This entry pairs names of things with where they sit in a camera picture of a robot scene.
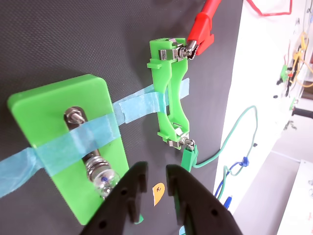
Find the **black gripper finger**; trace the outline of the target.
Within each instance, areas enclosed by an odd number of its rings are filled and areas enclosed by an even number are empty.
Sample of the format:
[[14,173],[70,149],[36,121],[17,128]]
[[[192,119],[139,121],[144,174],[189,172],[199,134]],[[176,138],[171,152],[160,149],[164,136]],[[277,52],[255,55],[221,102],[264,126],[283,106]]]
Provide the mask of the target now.
[[147,192],[148,163],[137,162],[121,178],[81,231],[82,235],[134,235],[141,195]]
[[232,214],[190,172],[166,166],[168,195],[172,196],[178,225],[186,235],[241,235]]

